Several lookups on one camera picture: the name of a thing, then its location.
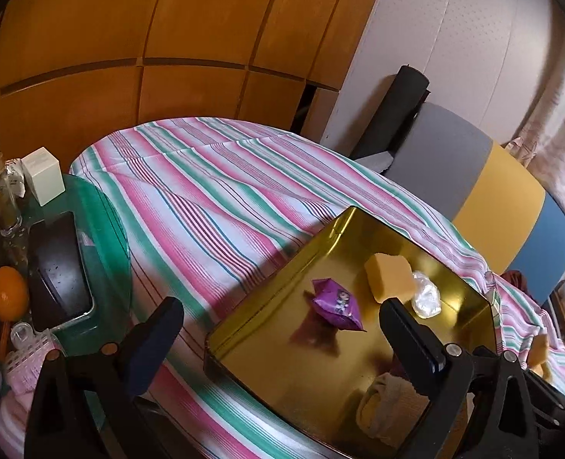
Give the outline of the clear plastic packet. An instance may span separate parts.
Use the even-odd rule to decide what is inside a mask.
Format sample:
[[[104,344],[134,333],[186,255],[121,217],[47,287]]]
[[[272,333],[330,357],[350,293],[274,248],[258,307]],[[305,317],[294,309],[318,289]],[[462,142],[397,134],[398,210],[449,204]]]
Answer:
[[[441,313],[438,287],[422,272],[413,272],[416,291],[411,299],[414,312],[421,319],[430,319]]]

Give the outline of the purple snack packet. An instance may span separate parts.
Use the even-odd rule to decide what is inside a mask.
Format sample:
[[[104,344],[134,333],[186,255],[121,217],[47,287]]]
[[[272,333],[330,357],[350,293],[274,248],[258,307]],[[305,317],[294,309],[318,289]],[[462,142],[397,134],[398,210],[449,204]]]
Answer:
[[[339,330],[364,331],[356,297],[331,278],[312,280],[316,311],[331,326]]]

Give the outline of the black phone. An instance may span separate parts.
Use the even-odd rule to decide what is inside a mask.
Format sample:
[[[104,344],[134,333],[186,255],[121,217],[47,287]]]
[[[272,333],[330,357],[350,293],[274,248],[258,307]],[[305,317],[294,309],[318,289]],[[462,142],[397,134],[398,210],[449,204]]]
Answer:
[[[38,332],[65,329],[93,313],[93,294],[72,212],[31,225],[27,284],[32,323]]]

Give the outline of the green glass side table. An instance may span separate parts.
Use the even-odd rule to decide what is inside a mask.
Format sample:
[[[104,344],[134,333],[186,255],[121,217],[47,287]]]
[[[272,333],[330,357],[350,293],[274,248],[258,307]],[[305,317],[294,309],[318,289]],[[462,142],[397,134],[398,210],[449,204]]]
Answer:
[[[132,279],[128,237],[108,197],[90,182],[65,174],[65,191],[45,206],[29,198],[23,208],[23,228],[4,238],[0,234],[0,267],[27,272],[29,228],[40,221],[50,231],[68,212],[74,216],[93,311],[67,327],[55,329],[68,355],[90,353],[109,341],[119,342],[130,325]]]

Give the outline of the gold metal tin tray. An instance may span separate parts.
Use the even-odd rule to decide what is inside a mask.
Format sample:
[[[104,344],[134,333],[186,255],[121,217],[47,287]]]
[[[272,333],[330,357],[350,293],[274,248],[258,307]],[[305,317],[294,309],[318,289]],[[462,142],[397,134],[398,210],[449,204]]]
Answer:
[[[423,247],[358,207],[319,231],[254,288],[205,339],[205,373],[256,400],[328,458],[390,458],[391,446],[356,423],[358,404],[389,371],[366,262],[404,257],[437,287],[441,311],[427,326],[443,343],[494,348],[491,308],[477,289]]]

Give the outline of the orange fruit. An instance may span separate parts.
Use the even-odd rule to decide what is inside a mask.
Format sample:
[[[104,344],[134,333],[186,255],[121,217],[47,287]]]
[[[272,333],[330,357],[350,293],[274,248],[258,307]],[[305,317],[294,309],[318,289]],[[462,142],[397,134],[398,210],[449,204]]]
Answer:
[[[28,287],[21,273],[10,266],[0,267],[0,320],[18,321],[28,306]]]

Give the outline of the striped pink green bedsheet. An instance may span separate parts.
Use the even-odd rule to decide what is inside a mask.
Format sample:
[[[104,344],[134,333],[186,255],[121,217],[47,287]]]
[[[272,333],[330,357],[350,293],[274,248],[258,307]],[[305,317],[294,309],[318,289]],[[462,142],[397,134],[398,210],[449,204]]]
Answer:
[[[129,238],[133,316],[166,296],[185,324],[151,384],[167,418],[209,458],[321,458],[302,437],[204,370],[205,336],[346,208],[399,231],[479,292],[497,290],[497,344],[526,358],[548,338],[547,364],[565,395],[565,345],[549,314],[496,275],[440,212],[399,184],[274,127],[216,117],[147,122],[86,148],[71,171],[102,191]]]

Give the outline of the grey yellow blue chair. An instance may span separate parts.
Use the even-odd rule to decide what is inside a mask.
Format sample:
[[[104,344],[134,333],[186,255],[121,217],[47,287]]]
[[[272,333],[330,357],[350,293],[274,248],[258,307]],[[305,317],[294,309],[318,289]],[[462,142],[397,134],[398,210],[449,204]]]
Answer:
[[[386,176],[449,219],[492,272],[521,272],[538,304],[562,279],[565,213],[520,162],[457,114],[423,104]]]

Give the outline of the white square box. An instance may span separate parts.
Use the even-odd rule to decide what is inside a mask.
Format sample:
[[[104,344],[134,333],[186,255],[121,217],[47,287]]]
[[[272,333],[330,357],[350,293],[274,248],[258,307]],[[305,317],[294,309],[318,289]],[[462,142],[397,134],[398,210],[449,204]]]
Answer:
[[[46,148],[36,149],[21,159],[27,185],[39,206],[45,206],[65,191],[58,159]]]

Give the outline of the glass jar gold lid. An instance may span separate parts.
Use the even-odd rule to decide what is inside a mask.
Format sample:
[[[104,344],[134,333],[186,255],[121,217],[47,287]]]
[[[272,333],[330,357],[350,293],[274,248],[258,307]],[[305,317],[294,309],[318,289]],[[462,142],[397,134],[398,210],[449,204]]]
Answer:
[[[22,215],[10,186],[7,167],[0,152],[0,234],[13,235],[22,226]]]

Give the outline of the floral beige curtain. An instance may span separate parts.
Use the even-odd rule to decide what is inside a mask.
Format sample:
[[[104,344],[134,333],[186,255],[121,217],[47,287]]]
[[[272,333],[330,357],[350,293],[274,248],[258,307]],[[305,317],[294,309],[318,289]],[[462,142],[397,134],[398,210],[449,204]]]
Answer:
[[[505,149],[565,213],[565,39],[542,95]]]

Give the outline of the black rolled mat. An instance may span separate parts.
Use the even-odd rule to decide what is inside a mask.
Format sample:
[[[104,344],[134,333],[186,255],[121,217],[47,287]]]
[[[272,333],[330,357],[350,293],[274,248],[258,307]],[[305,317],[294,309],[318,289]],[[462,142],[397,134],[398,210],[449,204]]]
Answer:
[[[350,158],[359,160],[383,151],[395,155],[430,94],[428,85],[430,81],[423,73],[408,64],[402,65]]]

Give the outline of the orange wooden wardrobe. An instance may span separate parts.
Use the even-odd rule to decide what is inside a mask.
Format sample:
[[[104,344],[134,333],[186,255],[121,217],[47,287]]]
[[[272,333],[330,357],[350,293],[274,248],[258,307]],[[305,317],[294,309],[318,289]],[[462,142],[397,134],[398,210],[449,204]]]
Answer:
[[[376,0],[0,0],[0,151],[86,147],[164,118],[318,138]]]

